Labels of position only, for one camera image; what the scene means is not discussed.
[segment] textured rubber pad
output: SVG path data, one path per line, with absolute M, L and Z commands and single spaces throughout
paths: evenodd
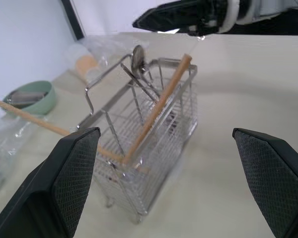
M 95 136 L 79 140 L 53 184 L 53 196 L 68 235 L 73 237 L 88 196 L 96 156 Z
M 268 142 L 240 131 L 234 137 L 250 191 L 275 237 L 283 238 L 298 214 L 298 177 Z

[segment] basket leg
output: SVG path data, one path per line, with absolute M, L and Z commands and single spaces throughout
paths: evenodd
M 120 178 L 120 175 L 117 173 L 117 170 L 116 170 L 116 165 L 114 165 L 113 163 L 111 163 L 110 161 L 107 162 L 110 166 L 111 166 L 111 170 L 113 171 L 114 174 L 116 174 L 117 176 L 117 183 L 118 185 L 120 186 L 123 194 L 125 195 L 125 197 L 127 198 L 132 210 L 134 211 L 134 215 L 136 216 L 136 222 L 137 224 L 141 222 L 141 215 L 138 213 L 137 211 L 137 208 L 135 207 L 132 199 L 130 198 L 130 196 L 128 195 L 127 193 L 127 190 L 125 188 L 125 186 L 123 185 L 122 181 L 121 181 L 121 178 Z
M 99 188 L 102 190 L 102 192 L 104 193 L 105 195 L 105 199 L 106 199 L 106 203 L 105 203 L 105 206 L 107 208 L 110 208 L 112 207 L 114 204 L 115 204 L 115 200 L 112 199 L 111 197 L 109 197 L 107 195 L 107 192 L 105 189 L 103 189 L 102 185 L 100 184 L 100 182 L 97 180 L 97 177 L 95 175 L 93 175 L 93 180 L 95 181 L 95 183 L 97 183 L 97 185 L 99 186 Z
M 115 204 L 115 200 L 106 196 L 106 207 L 111 208 Z

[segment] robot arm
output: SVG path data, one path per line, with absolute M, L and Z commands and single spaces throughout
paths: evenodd
M 133 26 L 151 31 L 181 29 L 192 36 L 224 33 L 298 9 L 298 0 L 182 0 L 149 9 Z

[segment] white wall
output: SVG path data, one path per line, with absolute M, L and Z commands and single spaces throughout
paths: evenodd
M 63 52 L 73 42 L 60 0 L 0 0 L 0 99 L 61 74 Z
M 172 0 L 72 0 L 86 35 L 143 31 L 132 23 L 149 8 Z

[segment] stainless steel utensil holder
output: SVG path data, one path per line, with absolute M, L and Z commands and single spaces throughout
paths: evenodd
M 135 79 L 124 65 L 131 57 L 122 57 L 86 87 L 90 114 L 77 126 L 78 129 L 100 127 L 102 147 L 121 156 L 138 136 L 158 100 L 157 92 L 162 92 L 180 63 L 177 59 L 154 59 L 144 69 L 142 77 L 145 80 L 141 80 Z M 131 80 L 95 113 L 88 95 L 90 89 L 119 66 Z M 197 126 L 197 96 L 192 86 L 196 74 L 197 66 L 190 65 L 129 164 L 121 164 L 97 153 L 93 178 L 107 198 L 107 207 L 116 203 L 134 214 L 136 222 L 149 212 Z

